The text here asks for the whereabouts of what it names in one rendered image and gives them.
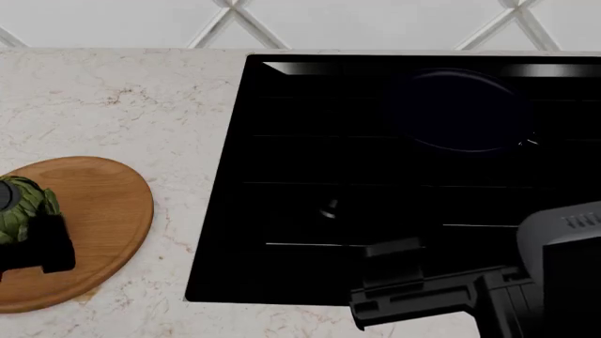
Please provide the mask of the green artichoke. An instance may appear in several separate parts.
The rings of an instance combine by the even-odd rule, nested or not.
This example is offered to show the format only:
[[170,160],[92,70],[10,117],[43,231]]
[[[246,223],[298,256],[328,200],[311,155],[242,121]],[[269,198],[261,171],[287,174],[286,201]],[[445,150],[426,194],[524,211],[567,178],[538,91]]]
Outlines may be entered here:
[[30,223],[42,216],[62,216],[55,193],[26,177],[2,176],[9,201],[0,203],[0,245],[16,244],[29,237]]

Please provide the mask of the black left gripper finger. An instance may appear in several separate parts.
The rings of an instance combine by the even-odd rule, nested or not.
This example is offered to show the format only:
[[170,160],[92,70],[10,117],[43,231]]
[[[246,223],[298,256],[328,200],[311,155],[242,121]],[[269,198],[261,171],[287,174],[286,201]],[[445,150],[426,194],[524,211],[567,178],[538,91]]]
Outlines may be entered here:
[[44,273],[74,269],[75,252],[63,216],[42,214],[31,219],[28,235]]

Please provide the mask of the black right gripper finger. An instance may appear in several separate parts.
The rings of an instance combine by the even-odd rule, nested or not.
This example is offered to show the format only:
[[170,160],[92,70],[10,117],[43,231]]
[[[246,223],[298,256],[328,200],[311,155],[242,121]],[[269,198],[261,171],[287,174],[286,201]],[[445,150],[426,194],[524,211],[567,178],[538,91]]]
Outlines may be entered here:
[[393,286],[422,281],[424,250],[420,238],[400,238],[365,247],[362,284]]

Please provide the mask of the round wooden plate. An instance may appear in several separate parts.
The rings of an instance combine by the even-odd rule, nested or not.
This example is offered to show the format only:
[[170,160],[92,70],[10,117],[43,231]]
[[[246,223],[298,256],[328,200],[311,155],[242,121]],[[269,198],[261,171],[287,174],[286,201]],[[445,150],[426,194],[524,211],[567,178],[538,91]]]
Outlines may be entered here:
[[64,157],[11,172],[57,196],[74,248],[73,269],[10,269],[0,278],[0,314],[31,312],[77,298],[121,269],[141,247],[154,213],[145,180],[121,162]]

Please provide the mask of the black frying pan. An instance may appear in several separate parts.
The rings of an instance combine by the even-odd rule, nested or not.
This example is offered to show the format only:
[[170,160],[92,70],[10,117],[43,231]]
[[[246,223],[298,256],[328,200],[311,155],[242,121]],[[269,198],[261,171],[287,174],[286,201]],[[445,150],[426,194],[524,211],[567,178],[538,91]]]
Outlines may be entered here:
[[419,69],[391,79],[382,115],[396,134],[445,151],[502,151],[534,132],[532,104],[524,95],[468,69]]

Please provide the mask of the black glass cooktop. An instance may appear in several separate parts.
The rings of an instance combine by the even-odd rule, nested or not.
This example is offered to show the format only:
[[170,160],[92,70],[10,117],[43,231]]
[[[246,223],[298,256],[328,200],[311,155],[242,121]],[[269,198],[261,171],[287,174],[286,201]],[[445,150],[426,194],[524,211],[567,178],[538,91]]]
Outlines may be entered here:
[[[419,69],[504,81],[533,135],[464,153],[396,134],[382,95]],[[599,200],[599,55],[250,55],[185,298],[341,306],[365,247]]]

